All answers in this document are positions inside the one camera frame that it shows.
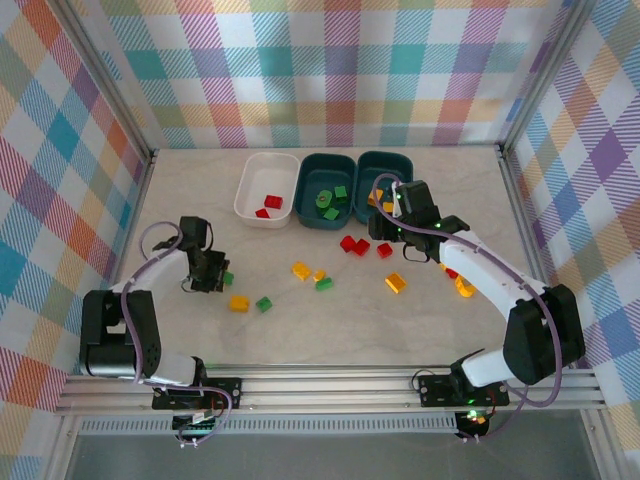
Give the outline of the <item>teal plastic container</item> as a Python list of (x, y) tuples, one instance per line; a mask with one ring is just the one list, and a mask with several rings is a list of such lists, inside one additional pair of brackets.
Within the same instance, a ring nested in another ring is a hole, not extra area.
[[(294, 211), (300, 223), (305, 227), (320, 230), (343, 228), (353, 211), (356, 174), (356, 163), (349, 156), (313, 153), (305, 157), (300, 166), (294, 198)], [(334, 187), (337, 185), (346, 186), (349, 196), (346, 203), (338, 204), (335, 201)], [(331, 207), (340, 211), (334, 221), (324, 219), (326, 210), (320, 211), (315, 206), (315, 198), (321, 190), (330, 190), (333, 194)]]
[(402, 182), (413, 180), (413, 163), (405, 155), (393, 152), (367, 151), (357, 161), (353, 208), (356, 219), (366, 224), (376, 211), (368, 203), (374, 180), (383, 173), (397, 176)]

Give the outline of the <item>white plastic container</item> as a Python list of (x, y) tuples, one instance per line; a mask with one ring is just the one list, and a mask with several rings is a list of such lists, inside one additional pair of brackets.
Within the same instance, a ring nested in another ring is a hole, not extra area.
[[(234, 199), (234, 211), (245, 225), (280, 229), (289, 223), (300, 165), (297, 157), (285, 153), (258, 152), (248, 158)], [(255, 211), (265, 208), (267, 195), (281, 196), (283, 206), (266, 208), (270, 219), (257, 218)]]

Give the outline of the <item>circuit board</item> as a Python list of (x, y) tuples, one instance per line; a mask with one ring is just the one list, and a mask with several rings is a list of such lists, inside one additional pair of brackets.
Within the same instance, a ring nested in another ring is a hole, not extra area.
[(464, 441), (487, 435), (492, 416), (492, 412), (475, 409), (466, 412), (456, 412), (457, 432), (455, 435)]
[(220, 418), (210, 413), (174, 415), (171, 430), (181, 433), (184, 438), (201, 438), (209, 434), (218, 424)]

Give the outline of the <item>plaid backdrop cloth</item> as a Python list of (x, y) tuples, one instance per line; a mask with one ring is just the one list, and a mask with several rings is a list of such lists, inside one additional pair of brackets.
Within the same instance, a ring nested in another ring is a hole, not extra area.
[(0, 0), (0, 480), (43, 469), (143, 169), (47, 1)]
[(575, 0), (67, 0), (147, 142), (488, 144)]
[(640, 0), (569, 4), (584, 20), (512, 165), (545, 273), (576, 295), (625, 480), (640, 480)]

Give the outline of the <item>aluminium side rail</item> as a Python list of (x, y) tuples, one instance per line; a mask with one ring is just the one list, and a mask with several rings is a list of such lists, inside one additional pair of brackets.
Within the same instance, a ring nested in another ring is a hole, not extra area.
[[(507, 188), (509, 201), (516, 217), (525, 255), (531, 274), (541, 282), (547, 279), (542, 272), (541, 256), (535, 246), (533, 229), (528, 223), (522, 194), (515, 180), (510, 159), (504, 158), (500, 146), (495, 145), (498, 165)], [(543, 286), (540, 294), (550, 310), (559, 336), (559, 344), (553, 343), (551, 327), (543, 311), (534, 300), (519, 300), (509, 314), (504, 353), (507, 360), (515, 362), (516, 377), (533, 385), (585, 354), (582, 326), (574, 293), (566, 286)]]
[(129, 225), (126, 230), (126, 236), (124, 239), (122, 254), (116, 264), (116, 268), (112, 278), (112, 280), (115, 283), (117, 283), (122, 278), (129, 252), (132, 249), (132, 244), (134, 243), (137, 224), (144, 206), (145, 198), (149, 189), (149, 185), (151, 183), (153, 171), (154, 171), (159, 153), (160, 153), (160, 150), (158, 148), (151, 150), (150, 158), (144, 167), (143, 175), (141, 177), (141, 183), (139, 185), (138, 194), (136, 196), (136, 201), (130, 216)]

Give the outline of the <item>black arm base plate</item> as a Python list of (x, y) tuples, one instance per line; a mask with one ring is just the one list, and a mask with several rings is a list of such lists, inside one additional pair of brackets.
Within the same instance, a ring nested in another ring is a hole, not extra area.
[(221, 410), (228, 408), (223, 395), (231, 397), (233, 408), (240, 406), (242, 380), (240, 378), (207, 378), (195, 386), (154, 387), (151, 408), (153, 410)]
[(450, 375), (421, 375), (417, 377), (422, 407), (498, 407), (508, 406), (510, 397), (501, 383), (484, 387), (465, 387), (454, 384)]

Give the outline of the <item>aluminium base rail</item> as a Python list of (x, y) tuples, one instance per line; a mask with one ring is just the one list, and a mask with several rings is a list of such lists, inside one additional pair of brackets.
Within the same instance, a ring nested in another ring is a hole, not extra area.
[[(399, 413), (421, 410), (408, 367), (232, 366), (210, 376), (239, 377), (239, 414)], [(121, 380), (71, 376), (59, 415), (150, 414), (153, 391)]]

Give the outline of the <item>aluminium frame post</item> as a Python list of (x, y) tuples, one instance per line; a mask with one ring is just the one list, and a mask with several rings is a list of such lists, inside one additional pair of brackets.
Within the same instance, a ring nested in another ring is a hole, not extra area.
[(116, 118), (134, 149), (147, 163), (153, 159), (153, 150), (146, 141), (141, 128), (122, 97), (107, 64), (95, 47), (80, 16), (75, 12), (70, 0), (46, 0), (62, 28), (69, 35), (71, 42), (84, 61), (85, 68), (95, 81), (98, 90), (104, 95), (107, 103), (113, 109)]
[(561, 8), (562, 16), (554, 20), (549, 30), (550, 40), (543, 42), (532, 65), (533, 71), (529, 73), (525, 83), (524, 94), (520, 102), (513, 105), (504, 138), (498, 142), (504, 158), (515, 151), (517, 142), (525, 133), (535, 110), (556, 78), (597, 1), (571, 0), (568, 7)]

